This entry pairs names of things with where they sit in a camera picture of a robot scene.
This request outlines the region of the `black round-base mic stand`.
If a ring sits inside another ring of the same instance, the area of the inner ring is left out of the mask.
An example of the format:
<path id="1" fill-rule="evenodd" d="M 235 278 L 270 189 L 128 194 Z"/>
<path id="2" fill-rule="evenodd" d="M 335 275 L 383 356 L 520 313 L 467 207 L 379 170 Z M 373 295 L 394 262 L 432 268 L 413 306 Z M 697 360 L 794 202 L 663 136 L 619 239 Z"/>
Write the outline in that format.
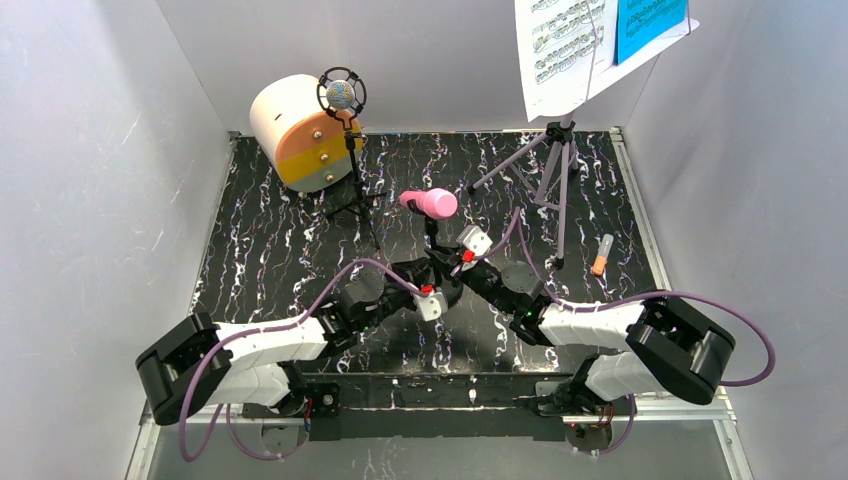
<path id="1" fill-rule="evenodd" d="M 425 218 L 424 232 L 429 247 L 425 249 L 427 266 L 416 279 L 421 280 L 421 290 L 430 286 L 445 297 L 447 309 L 454 307 L 463 294 L 463 284 L 455 270 L 460 266 L 459 248 L 438 243 L 439 225 Z"/>

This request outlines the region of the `pink microphone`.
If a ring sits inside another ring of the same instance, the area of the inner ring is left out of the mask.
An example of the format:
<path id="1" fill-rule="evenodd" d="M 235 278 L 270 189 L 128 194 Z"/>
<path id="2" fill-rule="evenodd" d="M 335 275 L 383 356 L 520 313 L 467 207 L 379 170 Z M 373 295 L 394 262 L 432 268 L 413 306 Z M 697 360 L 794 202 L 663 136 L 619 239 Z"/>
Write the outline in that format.
<path id="1" fill-rule="evenodd" d="M 405 191 L 400 194 L 399 202 L 410 211 L 434 220 L 448 219 L 458 210 L 456 196 L 442 188 Z"/>

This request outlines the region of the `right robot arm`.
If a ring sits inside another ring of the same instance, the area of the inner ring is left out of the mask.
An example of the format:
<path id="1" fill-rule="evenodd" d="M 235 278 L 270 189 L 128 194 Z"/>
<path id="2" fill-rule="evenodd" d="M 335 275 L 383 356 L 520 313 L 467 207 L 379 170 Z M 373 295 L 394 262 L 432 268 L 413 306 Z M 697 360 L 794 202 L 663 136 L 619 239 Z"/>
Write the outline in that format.
<path id="1" fill-rule="evenodd" d="M 499 270 L 462 247 L 427 250 L 434 267 L 509 316 L 509 327 L 534 346 L 586 345 L 608 349 L 537 404 L 579 412 L 621 397 L 665 391 L 696 405 L 711 402 L 735 349 L 734 337 L 684 299 L 652 292 L 623 304 L 557 303 L 531 265 Z"/>

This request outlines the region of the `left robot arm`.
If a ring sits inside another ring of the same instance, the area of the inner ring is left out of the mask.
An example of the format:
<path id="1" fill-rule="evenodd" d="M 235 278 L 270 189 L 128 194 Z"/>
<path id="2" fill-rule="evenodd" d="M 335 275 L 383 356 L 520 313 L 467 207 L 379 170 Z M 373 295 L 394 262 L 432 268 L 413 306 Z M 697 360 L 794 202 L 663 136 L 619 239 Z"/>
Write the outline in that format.
<path id="1" fill-rule="evenodd" d="M 415 279 L 415 263 L 371 271 L 349 280 L 337 274 L 303 313 L 249 324 L 219 323 L 207 313 L 186 317 L 136 359 L 154 420 L 187 420 L 212 405 L 278 407 L 295 389 L 293 364 L 332 357 L 401 309 L 424 320 L 448 308 L 440 288 Z"/>

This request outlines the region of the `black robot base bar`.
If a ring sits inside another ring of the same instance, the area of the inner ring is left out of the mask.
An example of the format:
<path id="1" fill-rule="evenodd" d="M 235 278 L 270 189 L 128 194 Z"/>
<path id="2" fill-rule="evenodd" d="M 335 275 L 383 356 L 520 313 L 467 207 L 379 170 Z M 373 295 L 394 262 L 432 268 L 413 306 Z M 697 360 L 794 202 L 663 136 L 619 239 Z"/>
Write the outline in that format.
<path id="1" fill-rule="evenodd" d="M 553 400 L 561 374 L 297 374 L 274 407 L 247 404 L 244 417 L 308 417 L 316 441 L 357 438 L 529 437 L 603 449 L 623 407 L 569 413 Z"/>

